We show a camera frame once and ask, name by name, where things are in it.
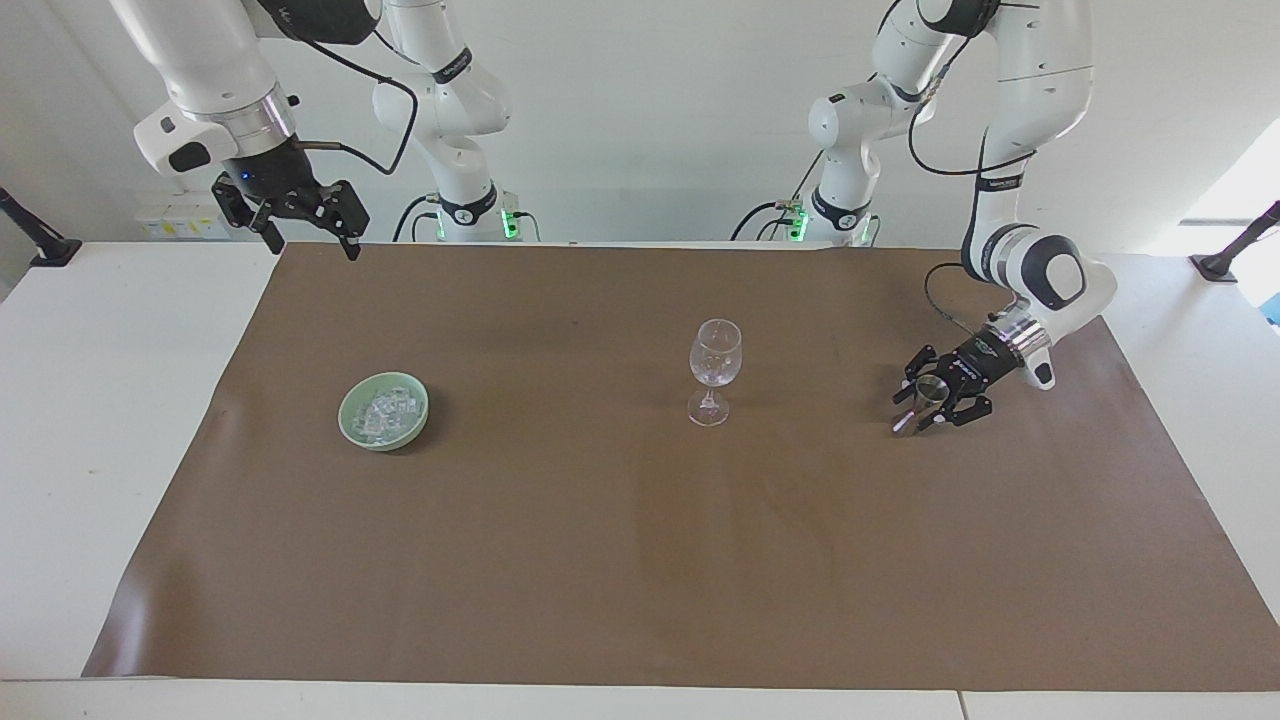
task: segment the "bowl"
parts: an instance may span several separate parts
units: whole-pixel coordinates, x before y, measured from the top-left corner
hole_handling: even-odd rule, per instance
[[[403,434],[387,439],[385,442],[366,442],[361,439],[364,436],[355,432],[355,423],[360,411],[367,407],[374,398],[380,392],[388,392],[397,387],[403,387],[410,391],[410,393],[417,398],[419,404],[422,406],[422,415],[416,423]],[[371,378],[365,378],[347,392],[347,397],[342,398],[342,405],[338,406],[338,429],[342,430],[342,437],[351,441],[365,450],[371,450],[374,452],[388,452],[392,450],[399,450],[406,445],[413,442],[413,438],[422,432],[426,427],[426,415],[429,410],[429,398],[426,395],[426,387],[421,380],[410,375],[408,373],[379,373]]]

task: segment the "metal cup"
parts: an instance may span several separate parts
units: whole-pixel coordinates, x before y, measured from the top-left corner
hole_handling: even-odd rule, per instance
[[[929,420],[951,397],[947,382],[937,375],[920,375],[915,379],[915,395],[911,409],[893,420],[893,436],[911,437],[920,432],[920,423]]]

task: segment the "white table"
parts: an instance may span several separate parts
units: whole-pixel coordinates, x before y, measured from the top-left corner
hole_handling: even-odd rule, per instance
[[[1280,338],[1238,291],[1202,283],[1190,265],[1107,260],[1123,288],[1107,313],[1120,346],[1276,612],[1280,457],[1272,407],[1280,406],[1274,382]],[[257,245],[99,243],[69,268],[33,270],[0,304],[0,678],[79,674],[273,266],[274,258]],[[178,680],[0,684],[5,719],[436,712],[959,720],[961,701],[970,720],[1280,717],[1280,694],[961,698],[954,692]]]

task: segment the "green light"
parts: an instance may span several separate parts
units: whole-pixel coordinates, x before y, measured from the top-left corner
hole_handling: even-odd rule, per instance
[[[791,242],[804,242],[804,233],[809,229],[809,213],[800,210],[791,225]]]
[[[502,211],[502,224],[507,231],[507,240],[515,240],[516,236],[520,234],[520,225],[517,224],[516,218],[506,210]]]

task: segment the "wine glass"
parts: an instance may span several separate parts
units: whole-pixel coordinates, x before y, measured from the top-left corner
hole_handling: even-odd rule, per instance
[[[716,388],[733,382],[742,369],[742,331],[728,320],[703,323],[689,351],[689,368],[707,386],[689,398],[689,419],[704,428],[728,420],[728,401]]]

